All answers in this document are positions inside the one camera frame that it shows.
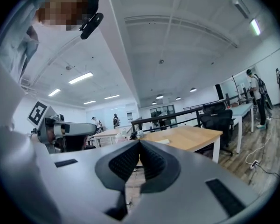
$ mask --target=ceiling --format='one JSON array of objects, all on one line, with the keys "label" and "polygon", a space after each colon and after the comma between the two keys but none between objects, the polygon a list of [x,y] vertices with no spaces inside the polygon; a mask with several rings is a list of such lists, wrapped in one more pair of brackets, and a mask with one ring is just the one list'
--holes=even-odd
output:
[{"label": "ceiling", "polygon": [[[81,40],[79,31],[59,31],[40,24],[34,28],[40,43],[21,81],[22,88],[30,95],[82,107],[106,103],[109,100],[104,98],[113,95],[132,97],[99,29],[87,40]],[[93,76],[68,83],[88,72]],[[61,91],[49,97],[57,88]],[[96,102],[83,104],[92,100]]]},{"label": "ceiling", "polygon": [[[249,19],[231,0],[100,0],[104,19],[87,40],[79,31],[34,26],[40,44],[22,87],[39,98],[80,107],[120,98],[134,98],[145,107],[158,94],[165,97],[158,103],[188,97],[192,87],[202,90],[231,76],[214,76],[212,69],[226,53],[245,46],[243,41],[257,39],[252,18],[262,31],[270,26],[260,2],[243,2]],[[87,72],[93,76],[68,83]],[[49,97],[57,88],[61,91]],[[120,97],[104,99],[113,95]],[[92,100],[96,103],[83,104]]]},{"label": "ceiling", "polygon": [[206,88],[203,79],[191,82],[197,77],[211,79],[212,85],[222,82],[208,73],[212,63],[240,47],[243,39],[256,37],[252,18],[262,31],[270,23],[261,3],[243,2],[249,19],[231,0],[111,0],[141,107],[151,105],[158,94],[172,102],[189,96],[192,87]]}]

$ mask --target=black grille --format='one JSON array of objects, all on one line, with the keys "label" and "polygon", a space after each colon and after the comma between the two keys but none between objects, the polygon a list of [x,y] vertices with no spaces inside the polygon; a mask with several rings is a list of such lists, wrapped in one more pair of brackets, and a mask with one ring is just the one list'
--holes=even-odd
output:
[{"label": "black grille", "polygon": [[66,166],[66,165],[76,163],[76,162],[78,162],[78,161],[75,159],[69,159],[69,160],[65,160],[65,161],[55,162],[55,165],[57,168],[60,168],[60,167]]},{"label": "black grille", "polygon": [[146,146],[141,147],[140,160],[144,167],[145,180],[155,178],[166,166],[164,158]]},{"label": "black grille", "polygon": [[131,176],[139,161],[139,145],[134,145],[119,156],[113,158],[109,168],[125,182]]},{"label": "black grille", "polygon": [[214,179],[206,182],[229,217],[232,217],[242,211],[245,206],[224,186],[221,181]]}]

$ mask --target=black office chair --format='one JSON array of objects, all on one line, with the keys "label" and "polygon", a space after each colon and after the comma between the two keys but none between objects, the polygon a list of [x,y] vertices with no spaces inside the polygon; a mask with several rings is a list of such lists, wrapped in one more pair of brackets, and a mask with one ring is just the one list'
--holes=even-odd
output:
[{"label": "black office chair", "polygon": [[[225,147],[229,146],[232,138],[233,120],[232,110],[226,110],[225,104],[216,103],[203,106],[204,114],[199,115],[200,122],[204,128],[222,131],[220,139],[220,150],[225,151],[233,156],[233,152]],[[198,153],[204,153],[208,150],[212,150],[214,144],[210,144],[205,148],[202,148]]]}]

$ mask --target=white wall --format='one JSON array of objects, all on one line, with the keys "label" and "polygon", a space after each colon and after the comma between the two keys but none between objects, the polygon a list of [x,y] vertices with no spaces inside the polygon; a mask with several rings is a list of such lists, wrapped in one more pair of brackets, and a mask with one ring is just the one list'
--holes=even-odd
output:
[{"label": "white wall", "polygon": [[[212,87],[203,89],[202,91],[196,91],[194,93],[191,93],[188,97],[178,100],[173,103],[169,103],[169,104],[165,104],[165,105],[153,105],[150,107],[140,108],[139,113],[143,119],[148,119],[148,118],[151,118],[150,109],[153,109],[153,108],[158,108],[158,107],[162,107],[162,106],[166,106],[166,105],[174,105],[175,112],[177,113],[177,112],[183,111],[183,109],[187,108],[187,107],[191,107],[191,106],[195,106],[195,105],[202,105],[202,104],[209,103],[212,101],[217,101],[217,100],[219,100],[217,90],[216,90],[215,86],[212,86]],[[192,118],[196,118],[196,113],[177,116],[176,122],[179,123],[179,122],[183,122],[185,120],[192,119]],[[196,120],[189,121],[186,123],[179,124],[178,126],[183,126],[185,124],[194,126],[194,125],[197,125],[197,121]],[[145,124],[143,124],[143,129],[149,129],[150,126],[153,126],[153,124],[151,122],[145,123]]]},{"label": "white wall", "polygon": [[[34,128],[28,121],[27,117],[36,103],[35,98],[25,96],[18,105],[14,113],[14,130],[20,133],[30,133]],[[45,101],[46,104],[51,105],[56,113],[60,113],[64,116],[64,120],[68,122],[86,123],[86,111],[85,109],[71,108],[69,106],[61,106],[50,104]]]},{"label": "white wall", "polygon": [[92,105],[86,110],[86,120],[92,123],[92,117],[102,122],[105,129],[113,129],[113,117],[117,114],[120,126],[127,126],[131,121],[127,119],[127,113],[131,112],[133,119],[139,118],[139,110],[135,99],[116,99],[102,105]]},{"label": "white wall", "polygon": [[266,84],[273,105],[280,103],[280,91],[276,79],[276,69],[280,70],[280,49],[255,66],[257,74]]},{"label": "white wall", "polygon": [[[236,74],[233,77],[238,86],[238,91],[240,94],[244,92],[242,89],[242,84],[244,85],[244,87],[246,89],[248,89],[250,87],[250,83],[249,83],[250,78],[247,76],[246,71],[240,72],[239,74]],[[221,89],[222,89],[224,98],[226,98],[226,93],[228,93],[229,97],[238,95],[237,88],[236,88],[232,78],[220,83],[220,85],[221,85]],[[235,99],[230,100],[230,103],[232,104],[237,101],[238,101],[238,98],[235,98]]]},{"label": "white wall", "polygon": [[266,29],[259,36],[247,36],[238,48],[230,46],[227,51],[207,68],[203,76],[191,79],[188,87],[210,87],[227,80],[258,64],[280,48],[280,31],[277,27]]}]

